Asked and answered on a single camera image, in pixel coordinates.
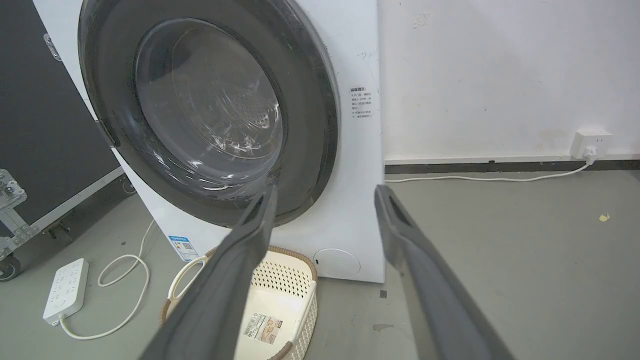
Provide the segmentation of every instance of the barcode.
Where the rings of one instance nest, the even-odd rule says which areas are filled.
[[[255,322],[256,322],[257,318],[253,317],[251,318],[251,321],[249,321],[249,325],[246,326],[246,330],[244,330],[244,334],[249,336],[249,333],[251,332],[251,329],[255,326]]]

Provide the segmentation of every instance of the white plastic basket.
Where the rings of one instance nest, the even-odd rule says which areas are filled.
[[[204,267],[214,250],[190,261],[176,275],[160,314],[161,325],[193,282],[175,294],[186,271],[201,261]],[[316,268],[309,258],[269,247],[253,271],[234,359],[302,360],[316,325],[316,282]]]

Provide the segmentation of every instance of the blue and white sticker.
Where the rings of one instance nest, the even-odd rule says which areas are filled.
[[[182,260],[191,261],[200,257],[189,242],[189,239],[182,236],[169,236],[169,240],[171,240],[171,244],[178,251]]]

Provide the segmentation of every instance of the basket bottom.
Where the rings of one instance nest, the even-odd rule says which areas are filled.
[[[271,289],[251,287],[247,296],[235,360],[269,359],[294,337],[302,322],[302,299]]]

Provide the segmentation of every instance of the power cord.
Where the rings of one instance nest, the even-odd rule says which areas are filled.
[[[563,172],[561,174],[532,177],[530,179],[510,179],[508,177],[491,177],[491,178],[485,179],[480,177],[467,177],[467,176],[435,176],[435,177],[411,177],[409,179],[399,179],[399,180],[385,180],[385,182],[386,183],[406,183],[407,181],[417,181],[417,180],[460,179],[460,180],[473,180],[473,181],[509,181],[512,183],[528,183],[536,180],[551,179],[553,177],[563,177],[563,176],[573,175],[580,171],[583,171],[584,169],[593,165],[593,163],[596,161],[597,159],[596,148],[593,146],[587,147],[587,149],[584,151],[584,157],[587,158],[587,163],[573,171]]]
[[[145,292],[147,292],[147,287],[149,286],[149,277],[150,277],[149,267],[141,259],[141,257],[142,257],[142,248],[145,246],[145,239],[147,238],[147,235],[149,234],[149,230],[151,230],[151,227],[154,225],[155,222],[156,222],[155,219],[152,220],[151,224],[149,224],[149,226],[147,227],[147,231],[145,231],[145,235],[142,237],[142,243],[140,244],[140,251],[138,252],[137,256],[135,256],[133,254],[126,254],[126,255],[120,256],[120,257],[116,258],[115,260],[113,260],[112,262],[110,262],[109,265],[105,266],[104,269],[102,270],[102,272],[100,273],[100,275],[98,275],[98,286],[100,286],[101,288],[106,288],[107,286],[113,285],[116,282],[120,281],[120,279],[122,279],[123,277],[127,276],[127,274],[129,274],[131,272],[131,270],[133,270],[133,268],[135,268],[138,263],[141,263],[142,266],[145,267],[145,271],[147,272],[147,278],[145,280],[145,285],[142,287],[142,292],[140,293],[140,297],[138,298],[138,302],[136,303],[136,306],[134,306],[133,310],[131,311],[131,314],[129,314],[129,316],[127,316],[127,318],[122,323],[120,323],[120,325],[114,327],[113,329],[111,329],[111,330],[109,330],[107,332],[103,332],[102,334],[93,335],[93,336],[79,336],[79,335],[74,334],[73,332],[71,332],[71,330],[69,330],[69,328],[65,324],[65,319],[61,316],[60,317],[60,326],[62,326],[62,329],[67,333],[67,335],[69,335],[72,338],[77,339],[77,340],[98,339],[98,338],[102,338],[102,337],[105,337],[107,335],[113,334],[114,332],[119,330],[121,327],[123,327],[127,322],[129,322],[129,320],[131,320],[133,315],[137,312],[138,307],[140,306],[140,302],[142,302],[142,298],[144,297]],[[109,270],[113,266],[113,264],[115,264],[118,260],[122,260],[124,258],[134,258],[136,260],[136,262],[133,263],[133,265],[131,265],[131,267],[124,274],[120,275],[117,279],[115,279],[114,281],[111,281],[111,282],[107,282],[106,284],[103,284],[102,283],[102,276],[104,275],[104,273],[107,270]]]

